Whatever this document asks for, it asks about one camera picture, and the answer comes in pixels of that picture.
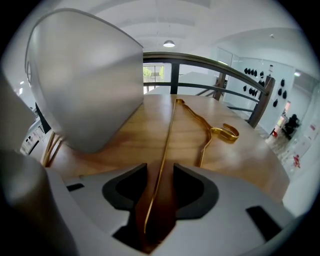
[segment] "wooden table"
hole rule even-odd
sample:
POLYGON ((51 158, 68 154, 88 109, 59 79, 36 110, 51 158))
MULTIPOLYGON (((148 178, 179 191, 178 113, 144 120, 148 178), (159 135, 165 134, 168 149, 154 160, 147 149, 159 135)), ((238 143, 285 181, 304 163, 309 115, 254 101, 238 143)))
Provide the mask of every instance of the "wooden table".
MULTIPOLYGON (((234 143, 214 136, 206 150, 203 168, 247 180, 275 201, 282 201, 289 179, 277 156, 249 124, 215 99, 204 96, 145 95, 143 104, 102 151, 81 153, 61 144, 50 167, 65 179, 147 163, 148 186, 153 186, 149 178, 154 180, 159 172, 176 98, 183 99, 212 126, 227 123, 239 131, 234 143)), ((165 165, 195 165, 205 140, 202 124, 177 105, 165 165)), ((46 140, 37 147, 44 148, 45 144, 46 140)))

